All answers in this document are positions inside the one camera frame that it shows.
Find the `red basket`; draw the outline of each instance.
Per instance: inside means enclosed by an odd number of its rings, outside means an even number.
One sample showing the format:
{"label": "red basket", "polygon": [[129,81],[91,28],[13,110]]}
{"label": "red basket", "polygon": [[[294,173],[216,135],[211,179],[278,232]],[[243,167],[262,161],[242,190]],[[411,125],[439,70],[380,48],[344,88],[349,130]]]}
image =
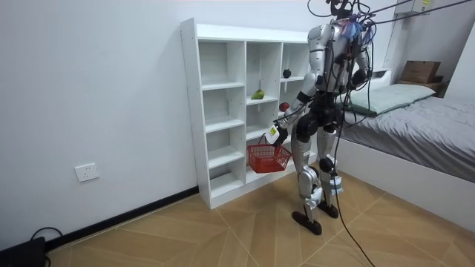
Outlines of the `red basket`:
{"label": "red basket", "polygon": [[249,165],[257,174],[283,171],[292,153],[283,146],[248,145]]}

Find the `pillow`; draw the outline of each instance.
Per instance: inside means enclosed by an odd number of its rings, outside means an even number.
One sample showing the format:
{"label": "pillow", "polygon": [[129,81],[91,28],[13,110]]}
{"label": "pillow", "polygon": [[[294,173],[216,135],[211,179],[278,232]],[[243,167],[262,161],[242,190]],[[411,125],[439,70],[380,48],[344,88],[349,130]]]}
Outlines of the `pillow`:
{"label": "pillow", "polygon": [[421,85],[390,85],[370,91],[368,110],[368,91],[351,93],[352,108],[355,112],[376,116],[397,108],[403,108],[415,101],[431,96],[435,92]]}

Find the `gray bedsheet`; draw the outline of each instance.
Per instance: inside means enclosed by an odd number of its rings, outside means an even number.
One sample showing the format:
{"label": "gray bedsheet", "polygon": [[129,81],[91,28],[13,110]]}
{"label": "gray bedsheet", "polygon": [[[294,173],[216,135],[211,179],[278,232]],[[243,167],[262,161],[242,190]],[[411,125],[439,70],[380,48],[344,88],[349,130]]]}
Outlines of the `gray bedsheet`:
{"label": "gray bedsheet", "polygon": [[[346,115],[354,121],[353,114]],[[475,182],[475,104],[429,97],[343,131],[342,138]]]}

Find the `wooden box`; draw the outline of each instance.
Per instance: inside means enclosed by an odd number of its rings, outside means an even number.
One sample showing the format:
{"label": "wooden box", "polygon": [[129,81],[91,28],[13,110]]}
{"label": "wooden box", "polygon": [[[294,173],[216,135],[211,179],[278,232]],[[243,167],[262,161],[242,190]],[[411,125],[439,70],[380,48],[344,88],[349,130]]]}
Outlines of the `wooden box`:
{"label": "wooden box", "polygon": [[407,61],[401,81],[428,84],[433,82],[440,62]]}

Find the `wall outlet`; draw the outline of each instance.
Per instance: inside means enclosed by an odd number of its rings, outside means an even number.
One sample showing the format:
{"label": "wall outlet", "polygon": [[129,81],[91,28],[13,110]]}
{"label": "wall outlet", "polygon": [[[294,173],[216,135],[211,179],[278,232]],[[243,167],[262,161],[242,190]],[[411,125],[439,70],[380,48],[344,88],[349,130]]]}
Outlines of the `wall outlet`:
{"label": "wall outlet", "polygon": [[80,182],[99,178],[96,163],[75,167],[74,169],[76,170],[77,179],[79,179]]}

